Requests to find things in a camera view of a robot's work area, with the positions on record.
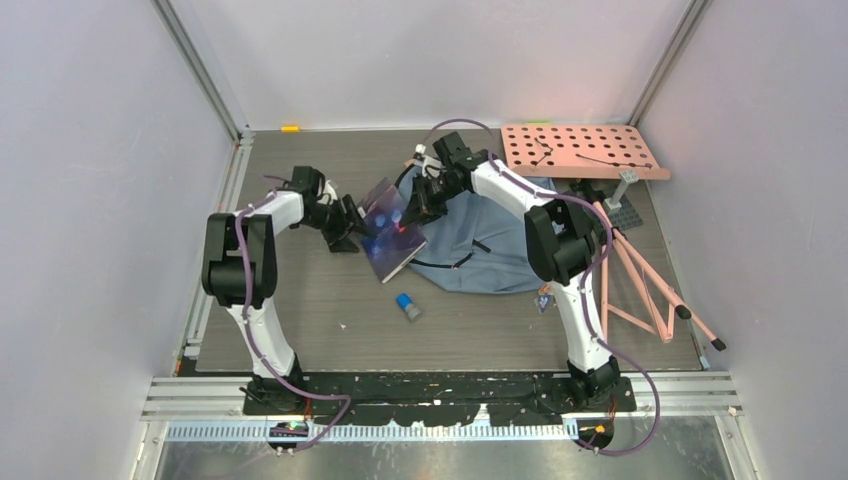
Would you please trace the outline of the dark blue galaxy cover book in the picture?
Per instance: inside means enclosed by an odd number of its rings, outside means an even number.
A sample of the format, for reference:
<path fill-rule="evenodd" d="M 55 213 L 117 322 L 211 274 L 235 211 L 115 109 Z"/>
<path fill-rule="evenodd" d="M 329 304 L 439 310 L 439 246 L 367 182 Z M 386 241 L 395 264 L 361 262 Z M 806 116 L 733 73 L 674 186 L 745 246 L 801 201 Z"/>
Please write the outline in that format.
<path fill-rule="evenodd" d="M 382 284 L 390 281 L 427 245 L 418 225 L 400 225 L 406 207 L 407 201 L 388 178 L 378 182 L 358 204 L 369 232 L 361 243 Z"/>

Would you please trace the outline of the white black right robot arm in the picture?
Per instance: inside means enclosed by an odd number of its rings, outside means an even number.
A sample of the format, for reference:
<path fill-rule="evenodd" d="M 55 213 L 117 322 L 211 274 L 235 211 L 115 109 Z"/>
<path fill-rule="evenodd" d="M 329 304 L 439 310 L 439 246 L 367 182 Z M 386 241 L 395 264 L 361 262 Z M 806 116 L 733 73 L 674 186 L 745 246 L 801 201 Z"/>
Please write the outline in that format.
<path fill-rule="evenodd" d="M 414 149 L 412 160 L 421 170 L 413 177 L 403 224 L 423 225 L 446 216 L 448 201 L 465 192 L 495 202 L 520 220 L 529 265 L 553 294 L 565 330 L 566 386 L 577 406 L 598 409 L 621 376 L 593 293 L 600 258 L 591 219 L 598 209 L 535 185 L 487 150 L 472 151 L 456 132 L 433 147 L 433 155 L 423 144 Z"/>

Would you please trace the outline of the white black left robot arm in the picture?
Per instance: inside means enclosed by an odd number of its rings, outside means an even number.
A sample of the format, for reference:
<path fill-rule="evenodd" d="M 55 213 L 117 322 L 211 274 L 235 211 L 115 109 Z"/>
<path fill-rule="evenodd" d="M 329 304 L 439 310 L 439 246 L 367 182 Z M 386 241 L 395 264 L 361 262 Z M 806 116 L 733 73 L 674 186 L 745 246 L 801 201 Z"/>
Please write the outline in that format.
<path fill-rule="evenodd" d="M 339 194 L 318 169 L 297 166 L 261 200 L 208 217 L 201 270 L 204 292 L 226 309 L 244 338 L 254 385 L 269 389 L 268 400 L 284 414 L 320 397 L 306 389 L 274 300 L 276 238 L 299 227 L 319 231 L 333 253 L 358 252 L 351 237 L 368 232 L 351 195 Z"/>

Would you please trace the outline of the blue grey student backpack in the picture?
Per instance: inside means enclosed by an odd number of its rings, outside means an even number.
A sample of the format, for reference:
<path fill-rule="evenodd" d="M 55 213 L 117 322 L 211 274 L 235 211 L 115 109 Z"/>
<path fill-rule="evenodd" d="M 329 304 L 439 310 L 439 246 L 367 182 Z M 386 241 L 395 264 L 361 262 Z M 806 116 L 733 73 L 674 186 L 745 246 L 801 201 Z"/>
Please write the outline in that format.
<path fill-rule="evenodd" d="M 537 291 L 544 282 L 527 259 L 524 223 L 495 201 L 467 189 L 448 213 L 421 227 L 427 245 L 408 267 L 454 293 Z"/>

